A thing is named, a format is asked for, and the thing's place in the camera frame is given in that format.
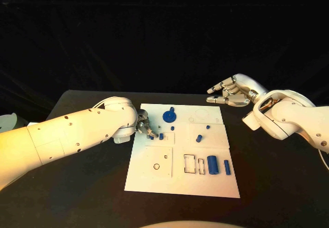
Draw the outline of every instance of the white board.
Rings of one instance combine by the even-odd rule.
[[[178,118],[166,123],[163,113],[171,107]],[[140,108],[149,113],[152,129],[165,138],[152,140],[136,133],[124,190],[240,198],[220,107],[142,104]],[[210,174],[210,155],[218,159],[218,175]],[[230,161],[231,175],[225,173],[224,160]]]

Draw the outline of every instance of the black curtain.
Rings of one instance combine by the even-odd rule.
[[[45,120],[68,89],[205,94],[237,73],[329,103],[322,6],[5,2],[0,114]]]

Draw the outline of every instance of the robotic hand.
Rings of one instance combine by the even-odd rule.
[[[312,101],[292,90],[269,92],[261,84],[243,74],[220,82],[208,89],[208,93],[221,89],[223,96],[208,97],[207,102],[236,107],[253,102],[253,111],[243,119],[253,130],[261,127],[280,140],[298,133],[315,148],[329,153],[329,106],[316,107]]]
[[[0,133],[0,190],[28,171],[103,143],[130,141],[139,131],[153,137],[149,115],[123,97],[104,99],[93,108]]]

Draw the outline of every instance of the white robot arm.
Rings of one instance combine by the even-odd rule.
[[[0,190],[28,171],[87,150],[110,137],[116,143],[140,131],[158,137],[145,110],[123,97],[103,100],[91,109],[0,133]]]
[[[243,74],[220,82],[208,93],[223,89],[223,96],[207,99],[211,103],[246,106],[254,103],[253,111],[243,121],[253,130],[260,127],[276,139],[293,133],[303,136],[312,146],[329,153],[329,106],[316,107],[312,101],[292,90],[267,89]]]

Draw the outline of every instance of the black table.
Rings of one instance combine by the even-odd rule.
[[[48,119],[110,96],[142,103],[212,105],[207,95],[67,91]],[[113,139],[32,170],[0,192],[0,227],[140,227],[204,220],[244,227],[329,227],[329,172],[298,135],[280,141],[221,106],[241,199],[124,191],[134,137]]]

